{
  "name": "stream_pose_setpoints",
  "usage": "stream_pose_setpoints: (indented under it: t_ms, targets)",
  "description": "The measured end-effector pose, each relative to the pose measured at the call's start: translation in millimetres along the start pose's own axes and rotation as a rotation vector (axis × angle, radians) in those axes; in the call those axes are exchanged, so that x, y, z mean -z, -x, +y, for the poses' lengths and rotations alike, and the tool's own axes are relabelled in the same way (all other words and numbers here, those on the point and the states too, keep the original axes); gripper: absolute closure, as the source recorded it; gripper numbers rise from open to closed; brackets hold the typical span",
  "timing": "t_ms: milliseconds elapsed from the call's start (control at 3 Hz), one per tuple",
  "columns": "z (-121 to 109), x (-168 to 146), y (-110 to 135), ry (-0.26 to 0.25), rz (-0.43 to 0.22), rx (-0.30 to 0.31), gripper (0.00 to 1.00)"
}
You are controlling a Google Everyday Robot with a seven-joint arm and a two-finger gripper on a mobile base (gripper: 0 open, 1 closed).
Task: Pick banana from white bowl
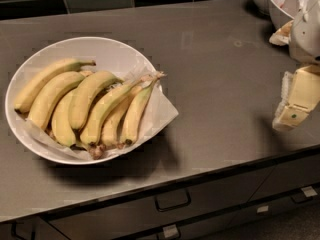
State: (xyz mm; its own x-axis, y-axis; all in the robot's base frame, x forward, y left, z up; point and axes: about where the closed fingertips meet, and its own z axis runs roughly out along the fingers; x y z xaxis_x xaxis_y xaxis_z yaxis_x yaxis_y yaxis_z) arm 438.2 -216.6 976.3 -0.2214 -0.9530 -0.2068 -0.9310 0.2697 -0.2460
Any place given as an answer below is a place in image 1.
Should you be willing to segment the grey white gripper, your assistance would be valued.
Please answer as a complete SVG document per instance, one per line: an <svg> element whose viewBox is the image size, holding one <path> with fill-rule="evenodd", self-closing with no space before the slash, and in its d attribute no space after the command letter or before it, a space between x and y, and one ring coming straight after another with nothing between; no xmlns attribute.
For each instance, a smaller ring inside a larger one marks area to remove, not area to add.
<svg viewBox="0 0 320 240"><path fill-rule="evenodd" d="M289 21L269 38L273 45L289 45L290 56L301 62L320 64L320 0L308 0L294 21ZM272 127L289 131L298 127L320 102L320 67L306 65L282 79L281 102Z"/></svg>

